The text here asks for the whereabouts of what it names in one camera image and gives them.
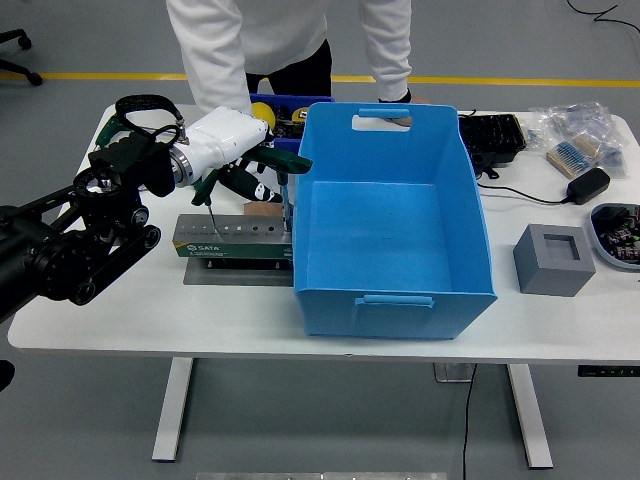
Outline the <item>person's left hand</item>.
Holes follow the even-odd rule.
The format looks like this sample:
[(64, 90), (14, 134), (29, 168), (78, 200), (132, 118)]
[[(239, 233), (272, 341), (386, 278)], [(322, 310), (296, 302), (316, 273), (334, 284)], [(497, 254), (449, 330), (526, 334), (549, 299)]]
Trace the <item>person's left hand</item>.
[[(410, 91), (407, 92), (407, 94), (401, 98), (400, 100), (396, 100), (396, 101), (383, 101), (381, 99), (378, 100), (379, 104), (382, 105), (392, 105), (392, 104), (409, 104), (409, 103), (413, 103), (413, 104), (430, 104), (430, 101), (422, 96), (419, 95), (413, 95)], [(402, 127), (410, 127), (411, 123), (412, 123), (412, 118), (411, 117), (406, 117), (406, 118), (388, 118), (387, 119), (388, 122), (394, 123), (396, 125), (402, 126)]]

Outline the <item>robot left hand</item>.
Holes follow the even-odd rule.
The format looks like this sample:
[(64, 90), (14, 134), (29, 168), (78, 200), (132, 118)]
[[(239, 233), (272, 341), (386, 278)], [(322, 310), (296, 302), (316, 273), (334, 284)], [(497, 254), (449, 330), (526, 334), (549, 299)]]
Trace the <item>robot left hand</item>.
[(189, 126), (171, 148), (174, 181), (191, 185), (196, 206), (211, 203), (216, 184), (258, 202), (280, 203), (282, 196), (247, 170), (243, 155), (260, 145), (269, 133), (266, 121), (228, 107), (218, 107)]

